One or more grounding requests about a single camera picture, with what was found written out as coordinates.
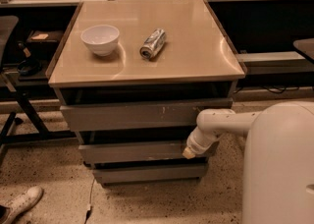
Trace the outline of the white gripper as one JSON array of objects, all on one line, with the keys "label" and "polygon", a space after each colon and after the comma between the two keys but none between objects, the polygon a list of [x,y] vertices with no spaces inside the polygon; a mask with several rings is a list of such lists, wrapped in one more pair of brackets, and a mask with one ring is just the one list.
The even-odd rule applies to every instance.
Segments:
[{"label": "white gripper", "polygon": [[215,141],[215,135],[205,134],[199,129],[194,129],[187,138],[186,148],[183,150],[183,157],[191,159],[196,155],[203,154]]}]

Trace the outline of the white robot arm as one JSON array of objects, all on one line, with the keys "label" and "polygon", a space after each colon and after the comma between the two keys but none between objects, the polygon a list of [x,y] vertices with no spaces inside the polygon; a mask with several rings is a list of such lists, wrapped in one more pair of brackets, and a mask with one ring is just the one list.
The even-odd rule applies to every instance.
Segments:
[{"label": "white robot arm", "polygon": [[314,224],[314,103],[204,110],[183,156],[204,153],[225,133],[246,137],[241,223]]}]

